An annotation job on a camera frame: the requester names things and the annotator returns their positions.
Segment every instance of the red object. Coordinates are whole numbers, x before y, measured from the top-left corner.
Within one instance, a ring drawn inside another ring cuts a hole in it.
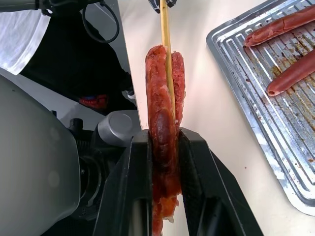
[[[108,96],[107,95],[98,95],[95,97],[81,98],[79,103],[96,110],[105,110],[108,105]]]
[[[160,236],[163,219],[172,217],[181,193],[178,135],[185,97],[184,60],[172,54],[176,117],[166,80],[166,48],[153,47],[146,56],[149,133],[153,142],[153,236]]]
[[[306,56],[299,59],[295,64],[290,66],[281,75],[275,78],[267,87],[269,96],[276,96],[294,84],[303,80],[308,75],[315,72],[315,50],[312,50]]]
[[[261,44],[312,21],[315,21],[315,5],[279,18],[262,28],[255,30],[247,36],[245,46],[252,47]]]

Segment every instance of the wooden skewer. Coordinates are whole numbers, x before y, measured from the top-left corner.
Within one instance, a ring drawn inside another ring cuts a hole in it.
[[[169,30],[168,20],[168,6],[166,0],[160,0],[160,11],[161,11],[161,26],[162,26],[162,44],[167,47],[166,57],[166,75],[167,75],[167,87],[171,95],[172,108],[175,119],[175,93],[174,83],[172,77],[172,51],[171,51],[171,35]]]

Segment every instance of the silver tray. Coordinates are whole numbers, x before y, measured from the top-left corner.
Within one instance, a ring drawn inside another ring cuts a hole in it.
[[[312,4],[269,0],[211,31],[207,43],[289,201],[315,216],[315,74],[279,96],[265,93],[273,78],[315,48],[315,22],[243,48],[253,30]]]

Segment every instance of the meat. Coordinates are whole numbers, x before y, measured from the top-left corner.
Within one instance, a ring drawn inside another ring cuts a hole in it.
[[[292,29],[315,21],[315,5],[279,18],[270,24],[252,32],[245,40],[245,46],[251,47],[268,41]]]
[[[315,50],[299,59],[295,64],[275,78],[267,87],[269,96],[276,96],[315,72]]]
[[[166,80],[166,48],[153,47],[146,56],[149,133],[153,144],[153,236],[160,236],[163,219],[172,217],[181,193],[178,136],[185,97],[184,60],[172,54],[175,118]]]

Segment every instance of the white countertop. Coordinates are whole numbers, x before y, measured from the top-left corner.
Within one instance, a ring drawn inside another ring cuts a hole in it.
[[[118,0],[142,128],[148,128],[145,56],[161,43],[160,20],[147,0]],[[172,50],[186,69],[182,127],[198,132],[236,177],[265,236],[313,236],[315,217],[288,201],[206,45],[207,34],[263,0],[178,0],[170,9]],[[188,236],[183,204],[164,236]]]

